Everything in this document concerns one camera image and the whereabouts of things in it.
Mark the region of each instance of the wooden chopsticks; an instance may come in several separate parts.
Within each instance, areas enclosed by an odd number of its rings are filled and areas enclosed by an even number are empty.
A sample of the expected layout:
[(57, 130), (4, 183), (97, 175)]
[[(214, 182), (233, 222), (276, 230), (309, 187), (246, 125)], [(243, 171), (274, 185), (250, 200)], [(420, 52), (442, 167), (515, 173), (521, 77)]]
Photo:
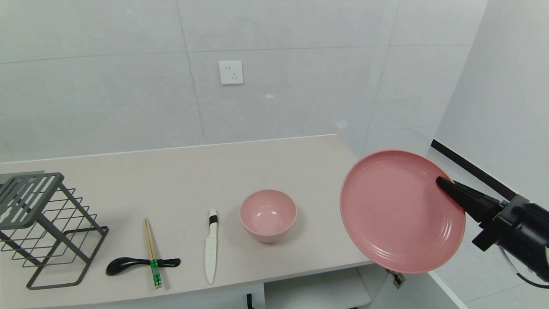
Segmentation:
[(160, 270), (158, 269), (158, 260), (156, 259), (156, 253), (154, 252), (154, 243), (152, 233), (150, 232), (149, 219), (143, 220), (145, 228), (145, 241), (147, 242), (147, 249), (149, 251), (150, 269), (153, 272), (154, 288), (162, 288), (162, 279), (160, 278)]

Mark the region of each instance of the wire rack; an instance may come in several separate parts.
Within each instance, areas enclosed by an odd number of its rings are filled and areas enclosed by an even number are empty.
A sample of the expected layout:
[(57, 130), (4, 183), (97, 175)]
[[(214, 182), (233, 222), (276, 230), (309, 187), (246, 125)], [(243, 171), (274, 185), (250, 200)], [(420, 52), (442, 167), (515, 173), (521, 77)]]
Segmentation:
[[(0, 251), (13, 251), (12, 260), (24, 260), (24, 268), (37, 267), (27, 283), (30, 290), (79, 284), (109, 231), (97, 224), (97, 214), (89, 214), (89, 206), (82, 206), (83, 198), (75, 197), (76, 189), (67, 189), (63, 179), (60, 173), (17, 175), (0, 185)], [(92, 231), (100, 239), (88, 256), (82, 246)], [(44, 267), (77, 258), (84, 265), (76, 281), (34, 285)]]

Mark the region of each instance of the cable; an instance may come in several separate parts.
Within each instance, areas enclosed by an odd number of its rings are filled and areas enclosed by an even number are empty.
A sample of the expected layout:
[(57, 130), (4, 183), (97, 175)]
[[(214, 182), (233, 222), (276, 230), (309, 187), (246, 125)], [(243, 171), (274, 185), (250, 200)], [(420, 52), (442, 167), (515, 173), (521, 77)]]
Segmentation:
[(509, 260), (509, 257), (507, 256), (507, 254), (505, 253), (505, 251), (503, 250), (502, 247), (498, 246), (498, 248), (500, 249), (500, 252), (501, 254), (503, 255), (503, 258), (505, 259), (505, 261), (507, 262), (507, 264), (509, 265), (509, 267), (511, 267), (511, 270), (522, 280), (524, 280), (524, 282), (530, 284), (530, 285), (533, 285), (535, 286), (536, 288), (540, 288), (540, 289), (549, 289), (549, 285), (543, 285), (543, 284), (539, 284), (539, 283), (535, 283), (535, 282), (532, 282), (528, 279), (526, 279), (523, 275), (521, 275), (518, 270), (515, 268), (515, 266), (513, 265), (513, 263), (511, 263), (511, 260)]

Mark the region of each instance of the white wall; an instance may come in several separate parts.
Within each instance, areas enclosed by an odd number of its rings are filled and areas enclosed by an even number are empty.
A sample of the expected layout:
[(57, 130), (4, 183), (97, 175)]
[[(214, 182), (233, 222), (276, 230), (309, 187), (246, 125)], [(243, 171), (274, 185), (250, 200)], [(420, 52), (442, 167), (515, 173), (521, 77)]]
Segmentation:
[(549, 2), (486, 8), (436, 139), (549, 209)]
[(485, 2), (0, 0), (0, 162), (328, 133), (426, 152)]

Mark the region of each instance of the electrical outlet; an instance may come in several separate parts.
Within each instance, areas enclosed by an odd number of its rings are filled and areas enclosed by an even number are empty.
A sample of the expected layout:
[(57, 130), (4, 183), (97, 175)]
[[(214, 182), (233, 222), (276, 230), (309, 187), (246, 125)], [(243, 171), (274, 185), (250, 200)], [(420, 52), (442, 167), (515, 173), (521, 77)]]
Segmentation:
[(242, 61), (220, 61), (219, 75), (221, 76), (221, 85), (242, 84)]

